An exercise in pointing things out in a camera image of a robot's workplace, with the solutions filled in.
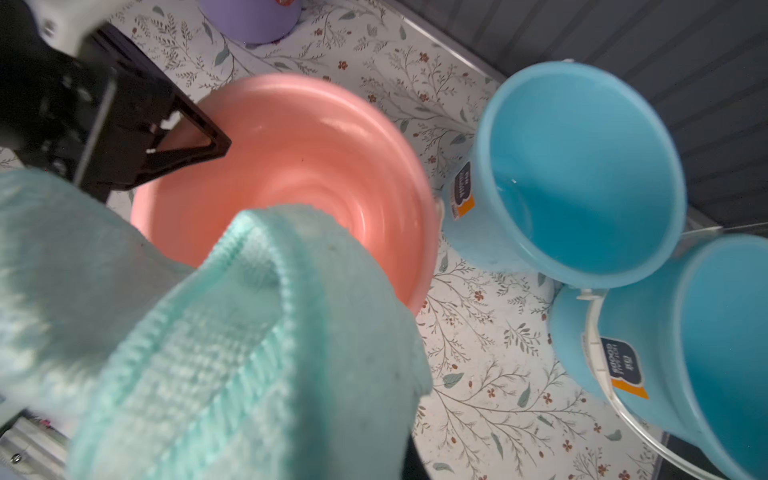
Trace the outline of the pink plastic bucket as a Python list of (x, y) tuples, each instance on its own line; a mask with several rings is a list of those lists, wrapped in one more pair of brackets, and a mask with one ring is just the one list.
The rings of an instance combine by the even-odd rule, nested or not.
[(436, 202), (419, 157), (383, 113), (298, 74), (242, 78), (199, 106), (231, 145), (137, 188), (130, 221), (155, 247), (196, 267), (239, 212), (307, 204), (370, 252), (402, 303), (422, 309), (438, 256)]

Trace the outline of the teal plastic bucket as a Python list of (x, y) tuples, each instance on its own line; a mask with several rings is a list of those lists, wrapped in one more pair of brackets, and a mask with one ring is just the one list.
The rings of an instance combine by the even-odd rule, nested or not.
[(592, 289), (658, 270), (687, 208), (680, 157), (651, 105), (613, 74), (564, 61), (498, 88), (442, 198), (444, 236), (470, 264)]
[(628, 410), (730, 479), (767, 475), (767, 242), (723, 235), (610, 290), (598, 330)]

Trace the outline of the mint green microfiber cloth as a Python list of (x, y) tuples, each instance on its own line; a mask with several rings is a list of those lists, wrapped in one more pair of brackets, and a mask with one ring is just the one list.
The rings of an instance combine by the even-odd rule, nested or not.
[(411, 312), (306, 205), (170, 260), (39, 170), (1, 177), (1, 391), (72, 419), (72, 479), (421, 478), (432, 387)]

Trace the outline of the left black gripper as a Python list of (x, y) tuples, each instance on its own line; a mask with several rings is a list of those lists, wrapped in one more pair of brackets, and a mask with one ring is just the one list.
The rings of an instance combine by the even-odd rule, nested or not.
[[(1, 145), (99, 201), (225, 156), (231, 139), (108, 19), (120, 1), (1, 4)], [(207, 142), (159, 150), (174, 114)]]

